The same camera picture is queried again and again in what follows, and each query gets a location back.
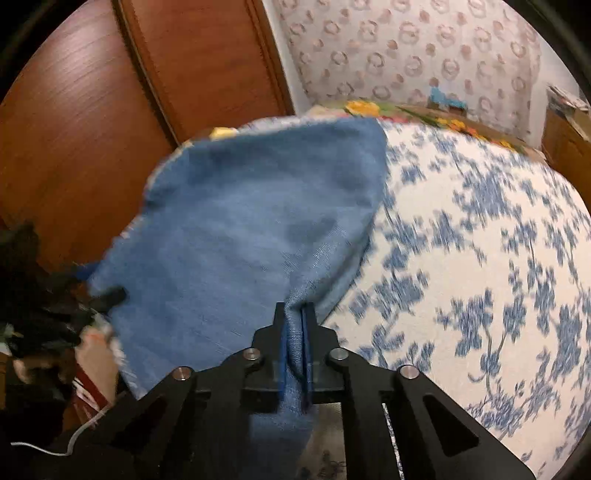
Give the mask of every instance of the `screw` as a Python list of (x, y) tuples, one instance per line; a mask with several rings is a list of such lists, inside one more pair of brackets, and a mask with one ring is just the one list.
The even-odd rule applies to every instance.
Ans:
[(189, 367), (177, 367), (173, 370), (173, 378), (180, 381), (188, 380), (192, 373)]
[(334, 360), (345, 360), (349, 356), (349, 352), (344, 348), (333, 348), (330, 351), (330, 357)]
[(246, 348), (242, 354), (244, 358), (250, 361), (259, 360), (261, 351), (258, 348)]
[(414, 365), (403, 365), (400, 367), (400, 375), (402, 375), (404, 378), (408, 378), (409, 380), (417, 378), (419, 373), (420, 372), (418, 371), (418, 368)]

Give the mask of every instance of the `folded fabric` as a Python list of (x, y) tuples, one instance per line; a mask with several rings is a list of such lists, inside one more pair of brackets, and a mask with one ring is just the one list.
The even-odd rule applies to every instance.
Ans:
[[(178, 365), (210, 368), (248, 347), (286, 302), (290, 381), (281, 415), (252, 426), (249, 456), (265, 463), (258, 478), (291, 477), (310, 431), (295, 381), (299, 309), (315, 302), (322, 321), (358, 272), (382, 199), (385, 143), (376, 120), (353, 118), (179, 149), (91, 279), (93, 293), (129, 292), (111, 321), (138, 396)], [(261, 451), (276, 440), (281, 452)]]

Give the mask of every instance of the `wall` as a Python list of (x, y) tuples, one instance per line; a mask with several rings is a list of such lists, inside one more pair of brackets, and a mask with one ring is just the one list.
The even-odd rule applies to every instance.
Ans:
[(544, 122), (546, 118), (546, 107), (548, 106), (548, 97), (546, 95), (546, 86), (552, 83), (575, 95), (579, 94), (579, 85), (570, 74), (567, 67), (556, 54), (552, 47), (540, 37), (540, 76), (534, 84), (531, 92), (531, 145), (539, 148), (544, 133)]
[(267, 10), (267, 16), (269, 18), (269, 25), (273, 31), (275, 37), (275, 43), (277, 44), (277, 50), (283, 65), (283, 71), (285, 73), (285, 79), (287, 80), (287, 86), (290, 90), (291, 101), (294, 104), (295, 114), (302, 115), (311, 107), (310, 100), (304, 92), (304, 86), (302, 85), (300, 76), (296, 70), (296, 64), (290, 53), (289, 45), (281, 29), (281, 23), (277, 9), (273, 5), (273, 0), (262, 0), (262, 3)]

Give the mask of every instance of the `white tablecloth with blue flowers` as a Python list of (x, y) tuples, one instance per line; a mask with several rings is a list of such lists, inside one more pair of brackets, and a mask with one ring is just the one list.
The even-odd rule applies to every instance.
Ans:
[[(424, 125), (385, 124), (384, 204), (325, 325), (375, 365), (414, 364), (540, 479), (591, 421), (591, 220), (552, 169)], [(299, 478), (345, 478), (337, 411)]]

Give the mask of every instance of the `wardrobe door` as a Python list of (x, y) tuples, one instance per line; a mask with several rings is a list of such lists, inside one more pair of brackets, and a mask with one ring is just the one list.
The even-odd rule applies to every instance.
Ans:
[(32, 220), (42, 267), (98, 260), (172, 152), (109, 0), (89, 0), (33, 55), (0, 105), (0, 217)]
[(293, 113), (261, 0), (115, 1), (178, 141)]

